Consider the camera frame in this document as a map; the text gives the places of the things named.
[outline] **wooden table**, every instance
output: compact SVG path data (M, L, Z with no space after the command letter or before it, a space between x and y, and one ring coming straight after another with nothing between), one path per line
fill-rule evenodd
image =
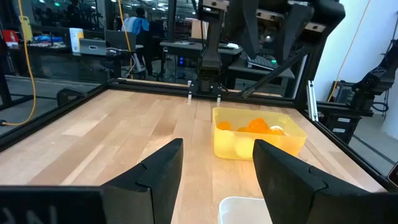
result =
M261 198L252 162L220 159L211 145L215 102L107 90L0 154L0 184L100 185L174 138L184 140L173 223L217 223L225 197ZM299 158L371 192L384 189L297 110L222 102L289 115L306 133Z

